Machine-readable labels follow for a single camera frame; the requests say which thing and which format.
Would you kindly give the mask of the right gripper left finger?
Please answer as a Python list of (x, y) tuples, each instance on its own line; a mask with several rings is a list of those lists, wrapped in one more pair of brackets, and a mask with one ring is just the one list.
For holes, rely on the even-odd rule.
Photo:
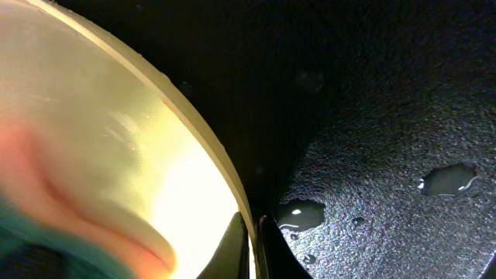
[(240, 212), (233, 215), (212, 259), (197, 279), (248, 279), (248, 232)]

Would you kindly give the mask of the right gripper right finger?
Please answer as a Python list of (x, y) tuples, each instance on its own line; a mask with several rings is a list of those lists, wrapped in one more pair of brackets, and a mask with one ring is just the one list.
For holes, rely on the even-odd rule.
[(258, 226), (258, 263), (266, 279), (311, 279), (291, 252), (276, 222), (262, 216)]

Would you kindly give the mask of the yellow plate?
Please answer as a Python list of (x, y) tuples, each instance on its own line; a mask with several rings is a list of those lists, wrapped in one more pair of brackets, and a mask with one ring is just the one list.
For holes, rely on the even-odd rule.
[(50, 179), (97, 213), (141, 221), (197, 278), (233, 215), (253, 218), (216, 135), (170, 79), (112, 34), (48, 1), (1, 3), (1, 127), (42, 140)]

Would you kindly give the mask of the green yellow sponge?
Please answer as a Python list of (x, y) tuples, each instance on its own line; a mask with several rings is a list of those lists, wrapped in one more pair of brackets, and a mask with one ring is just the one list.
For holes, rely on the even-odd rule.
[(42, 140), (1, 127), (3, 278), (169, 278), (174, 249), (141, 221), (97, 213), (52, 182)]

